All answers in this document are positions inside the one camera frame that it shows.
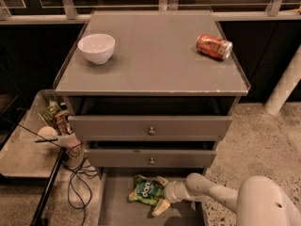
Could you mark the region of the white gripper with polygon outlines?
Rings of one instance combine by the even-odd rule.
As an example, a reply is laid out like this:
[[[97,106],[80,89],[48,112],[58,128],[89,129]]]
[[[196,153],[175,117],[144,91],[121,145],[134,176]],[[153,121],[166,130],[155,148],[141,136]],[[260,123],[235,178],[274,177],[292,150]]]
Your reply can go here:
[[[160,199],[155,208],[152,211],[154,217],[163,214],[169,207],[170,203],[181,202],[186,200],[188,193],[184,181],[172,181],[169,182],[168,179],[158,176],[158,181],[162,186],[165,187],[165,199]]]

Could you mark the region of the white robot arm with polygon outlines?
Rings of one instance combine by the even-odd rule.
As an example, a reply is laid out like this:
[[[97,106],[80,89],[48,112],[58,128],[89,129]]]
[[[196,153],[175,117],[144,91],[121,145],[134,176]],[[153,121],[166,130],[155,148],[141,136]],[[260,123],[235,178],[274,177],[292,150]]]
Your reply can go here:
[[[245,178],[238,189],[214,183],[195,172],[181,181],[160,176],[157,179],[165,191],[152,212],[154,216],[175,203],[213,199],[236,215],[237,226],[301,226],[300,211],[283,189],[265,176]]]

